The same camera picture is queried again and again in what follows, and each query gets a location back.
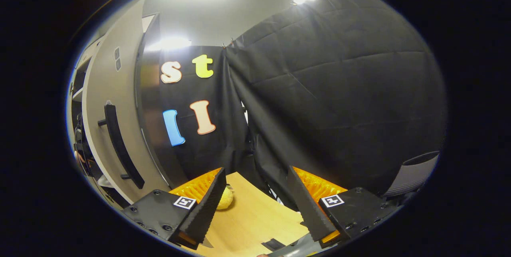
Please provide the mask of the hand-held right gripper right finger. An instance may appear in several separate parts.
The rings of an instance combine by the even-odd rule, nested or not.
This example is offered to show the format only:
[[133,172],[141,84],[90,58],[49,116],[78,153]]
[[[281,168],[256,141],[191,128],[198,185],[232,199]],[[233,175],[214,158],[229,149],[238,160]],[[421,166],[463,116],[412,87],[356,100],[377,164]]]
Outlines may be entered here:
[[287,185],[312,240],[322,248],[357,239],[398,210],[362,187],[348,190],[295,166],[288,167]]

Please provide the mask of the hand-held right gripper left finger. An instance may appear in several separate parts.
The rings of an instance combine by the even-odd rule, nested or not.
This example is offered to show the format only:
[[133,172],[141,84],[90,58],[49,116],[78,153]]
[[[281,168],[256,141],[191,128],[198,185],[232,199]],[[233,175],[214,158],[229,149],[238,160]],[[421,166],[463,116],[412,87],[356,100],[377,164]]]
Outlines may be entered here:
[[224,168],[217,168],[169,192],[153,190],[122,213],[160,239],[197,249],[203,243],[227,186]]

